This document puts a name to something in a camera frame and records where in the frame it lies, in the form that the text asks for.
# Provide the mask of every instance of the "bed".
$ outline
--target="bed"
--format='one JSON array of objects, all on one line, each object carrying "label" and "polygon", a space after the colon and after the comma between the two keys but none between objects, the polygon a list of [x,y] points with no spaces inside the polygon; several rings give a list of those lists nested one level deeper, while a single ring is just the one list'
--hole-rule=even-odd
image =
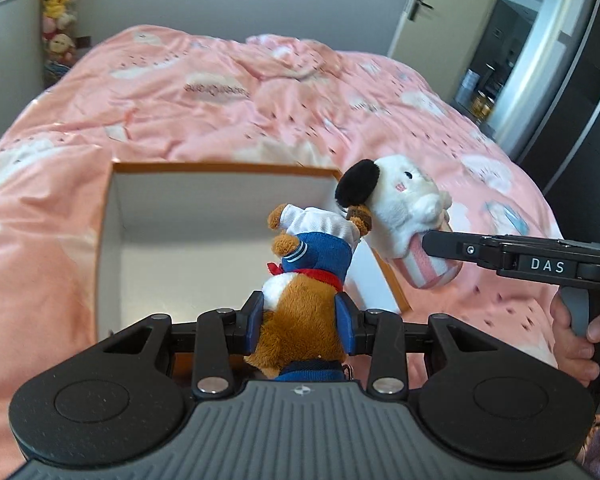
[{"label": "bed", "polygon": [[[236,43],[149,26],[91,50],[0,140],[0,479],[22,462],[7,418],[14,391],[94,343],[94,260],[112,160],[346,170],[392,153],[451,193],[455,231],[560,237],[531,179],[393,60],[311,40]],[[555,363],[552,286],[469,264],[443,288],[400,284],[405,320],[447,312]],[[411,386],[424,379],[411,360]]]}]

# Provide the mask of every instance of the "pile of stuffed toys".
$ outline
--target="pile of stuffed toys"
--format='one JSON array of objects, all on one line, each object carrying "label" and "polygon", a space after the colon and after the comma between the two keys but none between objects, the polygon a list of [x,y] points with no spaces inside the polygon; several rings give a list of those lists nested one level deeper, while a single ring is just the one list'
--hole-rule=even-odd
[{"label": "pile of stuffed toys", "polygon": [[451,197],[405,156],[361,160],[342,176],[335,198],[346,216],[291,204],[269,215],[269,227],[280,230],[272,250],[281,262],[269,264],[260,339],[246,358],[268,378],[345,379],[334,298],[363,236],[417,288],[442,286],[460,270],[460,262],[422,249],[426,231],[450,230]]}]

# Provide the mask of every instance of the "ribbed gray surface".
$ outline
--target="ribbed gray surface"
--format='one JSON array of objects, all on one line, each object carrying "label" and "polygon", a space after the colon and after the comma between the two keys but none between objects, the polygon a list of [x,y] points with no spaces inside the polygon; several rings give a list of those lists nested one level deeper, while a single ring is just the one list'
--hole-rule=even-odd
[{"label": "ribbed gray surface", "polygon": [[27,463],[16,480],[583,480],[573,463],[529,473],[466,464],[437,448],[403,406],[355,383],[251,381],[225,402],[203,402],[185,429],[136,462],[98,471]]}]

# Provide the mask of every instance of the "red scarf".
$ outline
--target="red scarf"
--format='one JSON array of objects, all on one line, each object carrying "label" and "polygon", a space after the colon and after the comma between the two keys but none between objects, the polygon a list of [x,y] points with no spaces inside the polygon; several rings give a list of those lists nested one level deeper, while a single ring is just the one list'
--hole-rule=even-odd
[{"label": "red scarf", "polygon": [[[285,272],[282,269],[282,266],[277,265],[277,264],[267,264],[267,267],[269,267],[269,272],[271,274],[273,274],[274,276],[277,276],[278,274],[283,274]],[[295,270],[290,270],[289,272],[297,272],[298,274],[304,274],[305,276],[308,276],[309,278],[313,278],[314,280],[317,280],[319,282],[323,282],[323,283],[326,283],[327,285],[331,285],[338,292],[342,292],[342,282],[335,274],[333,274],[332,272],[329,272],[328,270],[295,269]]]}]

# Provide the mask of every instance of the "open box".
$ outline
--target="open box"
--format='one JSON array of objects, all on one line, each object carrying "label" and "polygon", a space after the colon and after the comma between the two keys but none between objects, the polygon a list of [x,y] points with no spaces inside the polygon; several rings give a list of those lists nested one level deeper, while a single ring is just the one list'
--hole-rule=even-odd
[{"label": "open box", "polygon": [[[100,231],[98,340],[156,312],[187,322],[239,309],[270,277],[281,203],[339,211],[335,170],[227,163],[115,163]],[[390,267],[363,242],[345,291],[360,308],[408,304]]]}]

